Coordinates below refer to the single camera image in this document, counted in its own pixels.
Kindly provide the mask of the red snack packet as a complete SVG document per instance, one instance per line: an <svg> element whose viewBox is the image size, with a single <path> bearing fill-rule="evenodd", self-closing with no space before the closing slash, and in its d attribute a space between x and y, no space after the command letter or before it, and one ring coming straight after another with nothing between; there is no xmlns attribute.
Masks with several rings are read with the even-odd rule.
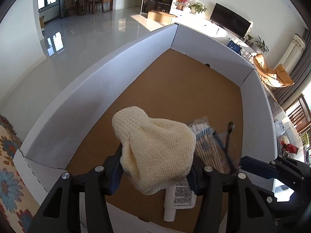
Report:
<svg viewBox="0 0 311 233"><path fill-rule="evenodd" d="M291 153L291 154L297 154L298 153L298 147L296 147L293 144L285 144L285 143L283 143L283 149L285 151L287 151L288 153Z"/></svg>

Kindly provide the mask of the black frame eyeglasses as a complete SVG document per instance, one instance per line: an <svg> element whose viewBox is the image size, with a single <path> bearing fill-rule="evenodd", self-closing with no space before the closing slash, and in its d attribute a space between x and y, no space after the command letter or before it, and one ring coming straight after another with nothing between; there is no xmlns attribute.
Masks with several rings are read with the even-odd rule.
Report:
<svg viewBox="0 0 311 233"><path fill-rule="evenodd" d="M230 121L228 123L227 135L226 135L226 143L225 143L225 147L223 149L224 154L225 154L225 158L226 158L226 161L227 161L227 164L228 164L229 169L230 169L229 173L231 175L237 173L238 168L239 168L239 162L240 162L240 159L241 159L241 153L239 153L238 157L236 156L234 158L232 158L229 155L229 145L230 145L230 141L231 141L231 134L234 131L234 129L235 129L235 123Z"/></svg>

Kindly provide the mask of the bag of cotton swabs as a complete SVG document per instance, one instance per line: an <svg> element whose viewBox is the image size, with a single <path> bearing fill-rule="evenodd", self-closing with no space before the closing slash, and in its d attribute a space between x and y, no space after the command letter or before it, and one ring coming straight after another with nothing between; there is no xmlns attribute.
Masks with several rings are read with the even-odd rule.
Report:
<svg viewBox="0 0 311 233"><path fill-rule="evenodd" d="M197 118L188 124L196 136L195 155L205 166L210 166L222 174L228 174L230 168L222 149L222 141L209 125L206 116Z"/></svg>

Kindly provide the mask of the white lotion tube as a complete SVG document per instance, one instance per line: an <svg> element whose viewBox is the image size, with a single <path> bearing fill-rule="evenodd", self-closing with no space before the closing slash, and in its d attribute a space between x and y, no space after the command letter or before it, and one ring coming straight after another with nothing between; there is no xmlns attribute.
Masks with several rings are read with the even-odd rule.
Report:
<svg viewBox="0 0 311 233"><path fill-rule="evenodd" d="M173 222L178 209L194 208L196 198L197 196L190 189L186 178L175 186L167 188L164 199L164 221Z"/></svg>

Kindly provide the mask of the cream knitted cloth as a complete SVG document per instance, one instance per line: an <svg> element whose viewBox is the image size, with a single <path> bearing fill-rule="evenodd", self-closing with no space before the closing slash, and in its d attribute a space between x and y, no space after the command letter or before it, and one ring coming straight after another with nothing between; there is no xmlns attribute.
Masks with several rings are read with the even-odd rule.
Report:
<svg viewBox="0 0 311 233"><path fill-rule="evenodd" d="M278 138L279 143L283 146L283 145L287 145L290 143L289 139L287 136L280 136Z"/></svg>
<svg viewBox="0 0 311 233"><path fill-rule="evenodd" d="M186 124L132 106L115 113L112 126L122 144L122 168L143 194L172 187L190 172L196 136Z"/></svg>

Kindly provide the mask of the clear cartoon floss box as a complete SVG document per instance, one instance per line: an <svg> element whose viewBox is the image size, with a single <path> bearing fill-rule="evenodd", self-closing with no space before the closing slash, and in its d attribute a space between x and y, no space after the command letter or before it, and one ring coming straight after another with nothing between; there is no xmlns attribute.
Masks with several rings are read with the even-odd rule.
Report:
<svg viewBox="0 0 311 233"><path fill-rule="evenodd" d="M281 120L276 120L274 122L274 125L275 125L276 137L279 137L285 133L286 129Z"/></svg>

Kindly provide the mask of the floral patterned cushion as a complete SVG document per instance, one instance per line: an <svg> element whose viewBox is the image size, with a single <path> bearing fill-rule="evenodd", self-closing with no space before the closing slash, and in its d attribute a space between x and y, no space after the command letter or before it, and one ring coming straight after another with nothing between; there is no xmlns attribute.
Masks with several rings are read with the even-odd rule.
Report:
<svg viewBox="0 0 311 233"><path fill-rule="evenodd" d="M39 204L33 198L13 158L22 143L13 126L1 116L1 215L15 232L27 232Z"/></svg>

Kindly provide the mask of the orange butterfly chair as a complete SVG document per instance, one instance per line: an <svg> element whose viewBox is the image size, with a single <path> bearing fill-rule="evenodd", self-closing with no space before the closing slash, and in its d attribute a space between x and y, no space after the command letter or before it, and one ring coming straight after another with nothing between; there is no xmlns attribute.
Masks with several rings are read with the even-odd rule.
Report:
<svg viewBox="0 0 311 233"><path fill-rule="evenodd" d="M282 64L278 64L276 68L272 69L268 67L262 54L257 54L253 57L253 64L257 70L259 78L265 85L275 88L283 88L295 84Z"/></svg>

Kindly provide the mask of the white standing air conditioner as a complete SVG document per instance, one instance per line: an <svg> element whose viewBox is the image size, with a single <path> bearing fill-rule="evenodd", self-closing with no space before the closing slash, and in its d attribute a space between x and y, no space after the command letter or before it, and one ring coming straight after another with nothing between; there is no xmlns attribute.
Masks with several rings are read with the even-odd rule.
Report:
<svg viewBox="0 0 311 233"><path fill-rule="evenodd" d="M298 61L301 59L305 49L306 49L305 41L300 35L295 33L292 41L290 42L290 45L284 52L283 56L281 57L275 68L279 64L282 64L285 71L288 74L290 74L297 65Z"/></svg>

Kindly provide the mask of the green potted plant right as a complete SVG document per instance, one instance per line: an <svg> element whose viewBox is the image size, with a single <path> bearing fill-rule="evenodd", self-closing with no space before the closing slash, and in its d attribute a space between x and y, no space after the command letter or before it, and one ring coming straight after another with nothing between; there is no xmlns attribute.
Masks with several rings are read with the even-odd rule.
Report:
<svg viewBox="0 0 311 233"><path fill-rule="evenodd" d="M255 39L255 43L256 43L258 50L262 54L268 54L269 53L269 47L265 44L265 41L262 40L260 36L257 36L257 38Z"/></svg>

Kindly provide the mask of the green potted plant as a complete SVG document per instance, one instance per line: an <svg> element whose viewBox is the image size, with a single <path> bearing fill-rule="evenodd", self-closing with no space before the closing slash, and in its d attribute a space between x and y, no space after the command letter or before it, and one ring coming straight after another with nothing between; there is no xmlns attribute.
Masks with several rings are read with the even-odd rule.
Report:
<svg viewBox="0 0 311 233"><path fill-rule="evenodd" d="M208 10L207 7L201 2L190 4L189 8L191 9L192 14L205 13Z"/></svg>
<svg viewBox="0 0 311 233"><path fill-rule="evenodd" d="M255 43L256 43L258 50L262 54L268 54L269 53L269 47L265 44L265 41L262 40L260 36L257 36L257 38L255 39Z"/></svg>

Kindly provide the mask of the blue shopping bag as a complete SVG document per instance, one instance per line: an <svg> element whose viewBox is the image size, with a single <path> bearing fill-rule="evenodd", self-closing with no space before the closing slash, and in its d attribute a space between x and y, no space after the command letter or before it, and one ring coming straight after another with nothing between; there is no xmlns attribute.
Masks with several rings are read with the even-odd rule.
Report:
<svg viewBox="0 0 311 233"><path fill-rule="evenodd" d="M230 48L235 53L241 55L242 47L240 47L238 44L234 43L232 40L229 41L227 44L227 47Z"/></svg>

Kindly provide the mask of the black television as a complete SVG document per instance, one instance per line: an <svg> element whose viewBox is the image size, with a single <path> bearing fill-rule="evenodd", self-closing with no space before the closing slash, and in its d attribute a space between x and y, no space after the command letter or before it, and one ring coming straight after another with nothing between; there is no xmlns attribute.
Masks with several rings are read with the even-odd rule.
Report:
<svg viewBox="0 0 311 233"><path fill-rule="evenodd" d="M216 3L211 13L210 20L244 38L251 23L234 11Z"/></svg>

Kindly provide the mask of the white tv console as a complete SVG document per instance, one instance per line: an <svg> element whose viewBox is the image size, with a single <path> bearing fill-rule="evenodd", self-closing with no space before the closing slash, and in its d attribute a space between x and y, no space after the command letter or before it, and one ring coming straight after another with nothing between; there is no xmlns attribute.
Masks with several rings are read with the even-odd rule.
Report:
<svg viewBox="0 0 311 233"><path fill-rule="evenodd" d="M247 55L255 56L257 54L257 52L249 47L243 39L240 39L229 30L224 29L199 15L193 15L190 13L178 14L176 18L173 19L173 22L192 28L193 30L212 37L225 45L230 41L233 41L241 47L241 54L243 57L246 57Z"/></svg>

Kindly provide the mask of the green potted plant left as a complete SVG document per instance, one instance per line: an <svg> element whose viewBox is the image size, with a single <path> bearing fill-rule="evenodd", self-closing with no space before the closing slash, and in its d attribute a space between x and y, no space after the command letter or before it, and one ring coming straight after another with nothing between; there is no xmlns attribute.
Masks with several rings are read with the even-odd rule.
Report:
<svg viewBox="0 0 311 233"><path fill-rule="evenodd" d="M192 14L205 13L208 10L207 7L201 2L190 4L189 8L191 9Z"/></svg>

